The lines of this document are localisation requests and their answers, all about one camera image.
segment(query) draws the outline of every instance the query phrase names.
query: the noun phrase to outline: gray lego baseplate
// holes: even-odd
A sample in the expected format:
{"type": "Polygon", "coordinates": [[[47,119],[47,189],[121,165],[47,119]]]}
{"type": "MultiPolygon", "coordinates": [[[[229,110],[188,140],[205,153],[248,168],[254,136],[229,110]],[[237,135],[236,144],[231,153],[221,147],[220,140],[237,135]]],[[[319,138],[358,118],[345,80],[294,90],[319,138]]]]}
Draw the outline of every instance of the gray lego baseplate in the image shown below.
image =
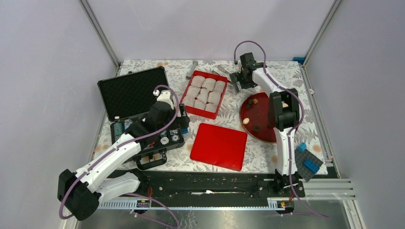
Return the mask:
{"type": "Polygon", "coordinates": [[[313,161],[313,163],[315,163],[319,167],[321,167],[321,165],[323,165],[323,162],[321,160],[319,160],[319,158],[317,158],[315,155],[313,155],[307,149],[304,152],[301,152],[298,149],[296,149],[294,151],[294,154],[295,154],[295,164],[297,165],[298,174],[302,178],[304,178],[305,181],[308,182],[309,180],[311,180],[311,178],[314,176],[314,174],[304,166],[304,162],[307,159],[310,159],[311,161],[313,161]]]}

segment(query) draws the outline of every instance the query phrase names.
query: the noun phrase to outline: wire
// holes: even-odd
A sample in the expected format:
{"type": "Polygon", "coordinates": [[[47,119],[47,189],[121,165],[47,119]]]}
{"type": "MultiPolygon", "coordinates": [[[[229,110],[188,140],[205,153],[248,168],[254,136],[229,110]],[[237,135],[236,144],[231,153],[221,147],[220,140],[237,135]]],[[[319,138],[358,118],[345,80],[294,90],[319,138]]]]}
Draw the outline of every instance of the wire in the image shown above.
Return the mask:
{"type": "Polygon", "coordinates": [[[151,217],[148,217],[148,216],[144,216],[144,215],[141,215],[141,214],[139,214],[138,216],[141,216],[141,217],[143,217],[143,218],[152,220],[152,221],[154,221],[154,222],[157,222],[157,223],[159,223],[159,224],[161,224],[161,225],[164,225],[164,226],[166,226],[166,227],[169,227],[169,228],[177,229],[177,228],[180,227],[180,222],[179,222],[179,220],[177,219],[177,217],[174,215],[174,213],[173,213],[166,205],[164,205],[164,204],[161,203],[160,201],[158,201],[158,200],[156,200],[156,199],[154,199],[154,198],[149,198],[149,197],[146,197],[146,196],[143,196],[143,195],[139,195],[139,194],[135,194],[135,193],[127,193],[126,195],[133,196],[133,197],[145,198],[145,199],[148,199],[148,200],[150,200],[150,201],[156,202],[156,203],[159,204],[160,206],[164,207],[164,208],[174,217],[174,220],[176,221],[177,227],[171,226],[171,225],[169,225],[169,224],[165,224],[165,223],[163,223],[163,222],[161,222],[161,221],[159,221],[159,220],[157,220],[157,219],[154,219],[154,218],[151,218],[151,217]]]}
{"type": "MultiPolygon", "coordinates": [[[[150,133],[150,134],[147,134],[147,135],[144,135],[144,136],[141,136],[141,137],[136,137],[136,138],[134,138],[134,139],[125,141],[125,142],[119,144],[119,145],[117,146],[117,149],[118,149],[118,148],[121,148],[121,147],[123,147],[123,146],[125,146],[126,144],[129,144],[129,143],[131,143],[131,142],[139,141],[139,140],[141,140],[141,139],[144,139],[144,138],[147,138],[147,137],[150,137],[150,136],[159,134],[159,133],[162,132],[163,130],[167,129],[167,128],[174,122],[174,120],[175,120],[176,117],[177,117],[177,114],[179,113],[179,109],[180,109],[179,98],[177,97],[177,95],[176,95],[176,93],[174,92],[174,90],[171,89],[171,88],[169,88],[169,87],[166,86],[166,85],[158,85],[158,86],[155,87],[155,89],[154,89],[153,91],[155,92],[158,88],[161,88],[161,87],[170,90],[170,91],[172,92],[172,94],[174,95],[174,97],[176,98],[176,112],[174,113],[173,118],[172,118],[164,127],[162,127],[161,129],[159,129],[159,130],[157,130],[157,131],[155,131],[155,132],[152,132],[152,133],[150,133]]],[[[102,160],[104,160],[106,157],[108,157],[108,156],[109,156],[110,154],[112,154],[113,152],[115,152],[115,148],[112,148],[110,151],[108,151],[106,154],[104,154],[102,157],[100,157],[95,163],[93,163],[93,164],[87,169],[87,171],[88,171],[89,173],[83,172],[83,174],[80,175],[80,176],[72,183],[72,185],[68,188],[67,192],[65,193],[65,195],[64,195],[64,197],[63,197],[63,199],[62,199],[62,201],[61,201],[61,205],[60,205],[60,207],[59,207],[59,217],[60,217],[61,219],[69,219],[69,218],[71,218],[71,217],[73,216],[73,214],[71,214],[71,215],[69,215],[69,216],[64,216],[64,215],[63,215],[63,207],[64,207],[64,205],[65,205],[65,203],[66,203],[67,197],[70,195],[70,193],[72,192],[72,189],[75,187],[75,185],[76,185],[85,175],[90,174],[90,171],[93,170],[93,168],[94,168],[96,165],[98,165],[102,160]]]]}
{"type": "MultiPolygon", "coordinates": [[[[265,50],[262,48],[262,46],[260,46],[260,44],[258,44],[257,42],[254,42],[254,41],[244,41],[244,42],[239,43],[239,44],[236,46],[235,50],[234,50],[234,62],[236,61],[236,49],[237,49],[241,44],[246,43],[246,42],[253,43],[253,44],[257,45],[257,46],[262,50],[263,55],[264,55],[264,60],[263,60],[263,72],[266,74],[266,76],[268,77],[268,79],[269,79],[274,85],[276,85],[278,88],[280,88],[281,90],[286,91],[286,92],[289,93],[291,96],[293,96],[293,97],[298,101],[298,103],[299,103],[299,106],[300,106],[301,112],[302,112],[301,118],[300,118],[299,122],[287,132],[288,145],[291,146],[291,133],[292,133],[293,131],[295,131],[295,130],[299,127],[299,125],[301,125],[301,123],[304,121],[304,114],[305,114],[304,105],[302,104],[302,102],[301,102],[301,100],[298,98],[298,96],[296,96],[294,93],[292,93],[292,92],[291,92],[290,90],[288,90],[287,88],[284,88],[283,86],[279,85],[279,84],[273,79],[273,76],[272,76],[271,74],[267,73],[267,70],[266,70],[266,52],[265,52],[265,50]]],[[[288,148],[288,155],[289,155],[289,166],[288,166],[288,174],[289,174],[289,176],[288,176],[288,177],[289,177],[289,181],[290,181],[290,185],[291,185],[291,190],[292,190],[292,192],[294,193],[294,196],[297,198],[297,200],[298,200],[306,209],[308,209],[308,210],[309,210],[310,212],[312,212],[314,215],[317,215],[317,216],[320,216],[320,217],[323,217],[323,218],[326,218],[326,219],[330,219],[329,216],[326,216],[326,215],[323,215],[323,214],[319,214],[318,212],[312,210],[310,207],[308,207],[307,205],[304,204],[304,202],[301,200],[301,198],[298,197],[297,193],[295,192],[294,186],[292,185],[292,174],[291,174],[291,170],[292,170],[292,149],[291,149],[291,147],[288,148]]]]}

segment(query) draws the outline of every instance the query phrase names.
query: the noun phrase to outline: perforated metal strip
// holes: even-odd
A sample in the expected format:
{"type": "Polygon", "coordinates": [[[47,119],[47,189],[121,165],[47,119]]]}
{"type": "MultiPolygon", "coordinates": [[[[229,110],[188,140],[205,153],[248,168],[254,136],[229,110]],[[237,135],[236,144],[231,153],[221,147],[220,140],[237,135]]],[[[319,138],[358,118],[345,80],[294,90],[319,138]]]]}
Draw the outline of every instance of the perforated metal strip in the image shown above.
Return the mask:
{"type": "MultiPolygon", "coordinates": [[[[284,208],[277,208],[277,201],[268,201],[268,207],[174,207],[171,210],[284,210],[284,208]]],[[[138,208],[136,199],[112,199],[100,205],[98,209],[124,209],[124,210],[165,210],[165,208],[138,208]]]]}

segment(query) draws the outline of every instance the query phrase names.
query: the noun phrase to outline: black panel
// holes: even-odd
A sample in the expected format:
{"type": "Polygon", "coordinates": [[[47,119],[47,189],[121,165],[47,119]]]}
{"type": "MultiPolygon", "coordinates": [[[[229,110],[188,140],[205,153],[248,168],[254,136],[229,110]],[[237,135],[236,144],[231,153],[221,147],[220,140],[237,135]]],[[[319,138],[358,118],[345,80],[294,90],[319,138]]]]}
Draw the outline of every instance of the black panel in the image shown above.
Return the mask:
{"type": "Polygon", "coordinates": [[[110,121],[149,111],[156,102],[153,89],[169,85],[164,67],[101,80],[97,83],[110,121]]]}

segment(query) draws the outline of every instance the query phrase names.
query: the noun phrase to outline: red lid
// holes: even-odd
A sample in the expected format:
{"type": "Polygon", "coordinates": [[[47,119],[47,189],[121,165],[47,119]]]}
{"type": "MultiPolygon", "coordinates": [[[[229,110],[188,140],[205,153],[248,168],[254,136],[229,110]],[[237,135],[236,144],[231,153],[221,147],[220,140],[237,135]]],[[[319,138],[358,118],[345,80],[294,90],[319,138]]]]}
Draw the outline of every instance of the red lid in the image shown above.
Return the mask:
{"type": "Polygon", "coordinates": [[[201,123],[190,158],[236,171],[242,170],[247,133],[201,123]]]}

